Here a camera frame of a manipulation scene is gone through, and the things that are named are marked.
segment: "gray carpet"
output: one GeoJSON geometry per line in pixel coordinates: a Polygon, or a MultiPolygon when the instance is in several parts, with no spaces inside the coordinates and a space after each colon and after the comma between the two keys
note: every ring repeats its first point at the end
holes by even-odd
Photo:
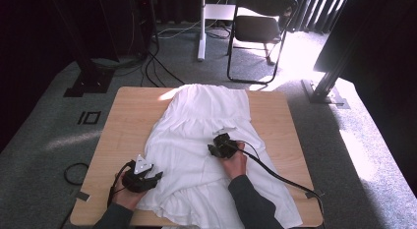
{"type": "MultiPolygon", "coordinates": [[[[327,228],[416,228],[417,200],[354,85],[343,80],[336,84],[351,109],[308,101],[300,81],[318,81],[323,75],[311,72],[311,68],[326,41],[310,37],[314,35],[289,34],[281,70],[267,87],[235,84],[226,78],[224,39],[208,37],[206,60],[198,62],[198,36],[183,33],[162,39],[157,58],[186,84],[284,92],[315,188],[325,193],[327,228]],[[310,40],[300,42],[303,38],[310,40]],[[294,49],[307,45],[314,49],[310,52],[294,49]]],[[[244,56],[254,57],[248,53],[239,55],[235,64],[237,73],[261,79],[272,68],[262,58],[256,67],[245,65],[244,56]]],[[[114,64],[102,59],[96,61],[114,64]]],[[[90,162],[119,87],[153,86],[147,78],[141,82],[141,69],[144,68],[118,70],[108,93],[87,93],[80,98],[63,98],[79,73],[76,63],[56,76],[0,154],[0,228],[60,228],[62,224],[64,228],[81,228],[66,220],[75,203],[74,193],[80,187],[64,180],[64,170],[77,162],[90,162]],[[98,122],[79,124],[83,112],[100,112],[98,122]]],[[[181,85],[160,67],[156,70],[166,86],[181,85]]],[[[150,77],[157,81],[150,68],[149,71],[150,77]]],[[[73,170],[71,178],[82,181],[85,169],[73,170]]]]}

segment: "person's arm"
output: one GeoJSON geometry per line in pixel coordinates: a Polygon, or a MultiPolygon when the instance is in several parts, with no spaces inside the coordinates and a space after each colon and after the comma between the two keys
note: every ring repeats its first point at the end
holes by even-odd
{"type": "Polygon", "coordinates": [[[228,187],[232,195],[240,220],[246,229],[250,228],[283,228],[275,218],[275,205],[262,197],[246,176],[247,157],[237,151],[228,159],[220,159],[224,171],[232,180],[228,187]]]}
{"type": "Polygon", "coordinates": [[[249,228],[283,228],[275,218],[275,204],[262,197],[254,188],[248,176],[234,178],[228,187],[240,220],[249,228]]]}
{"type": "Polygon", "coordinates": [[[147,192],[133,193],[123,189],[123,176],[124,173],[116,183],[116,193],[113,196],[112,203],[92,228],[124,229],[129,227],[136,205],[147,192]]]}

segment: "stand base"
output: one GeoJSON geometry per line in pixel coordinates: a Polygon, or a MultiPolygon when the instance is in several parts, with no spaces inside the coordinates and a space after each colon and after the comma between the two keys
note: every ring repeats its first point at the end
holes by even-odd
{"type": "Polygon", "coordinates": [[[309,80],[303,80],[302,84],[311,103],[335,104],[339,109],[350,109],[347,100],[340,96],[336,87],[334,87],[325,98],[316,98],[314,91],[317,87],[317,84],[309,80]]]}
{"type": "Polygon", "coordinates": [[[113,78],[114,70],[99,70],[100,77],[98,77],[96,84],[89,86],[83,83],[83,73],[77,77],[73,87],[67,88],[64,97],[83,97],[84,93],[107,93],[113,78]]]}

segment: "white garment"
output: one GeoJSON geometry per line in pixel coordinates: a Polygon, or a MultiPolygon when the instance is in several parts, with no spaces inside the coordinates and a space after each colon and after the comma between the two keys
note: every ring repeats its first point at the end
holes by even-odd
{"type": "MultiPolygon", "coordinates": [[[[180,87],[167,110],[154,125],[146,144],[146,160],[154,167],[149,176],[163,171],[162,179],[138,204],[180,225],[200,228],[243,228],[234,200],[227,190],[230,180],[208,143],[222,128],[236,128],[232,140],[250,143],[261,161],[276,172],[250,121],[245,90],[224,86],[180,87]]],[[[246,144],[245,150],[254,154],[246,144]]],[[[275,218],[285,228],[302,224],[286,187],[248,158],[247,175],[255,189],[276,205],[275,218]]]]}

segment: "black chair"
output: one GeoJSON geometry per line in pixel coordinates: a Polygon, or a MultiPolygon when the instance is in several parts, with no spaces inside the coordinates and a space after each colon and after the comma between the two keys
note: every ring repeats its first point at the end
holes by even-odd
{"type": "Polygon", "coordinates": [[[295,15],[298,3],[297,0],[238,0],[233,17],[232,31],[230,33],[229,46],[227,55],[227,78],[233,82],[261,84],[266,85],[273,81],[278,69],[279,57],[284,45],[287,27],[295,15]],[[238,11],[248,9],[259,16],[242,15],[238,11]],[[269,64],[275,64],[272,79],[267,82],[259,82],[253,80],[233,79],[230,75],[230,64],[232,58],[232,49],[251,49],[245,47],[233,46],[233,40],[236,37],[239,41],[262,43],[267,54],[269,64]],[[279,53],[276,62],[270,60],[270,52],[268,52],[267,44],[273,44],[273,48],[280,43],[279,53]]]}

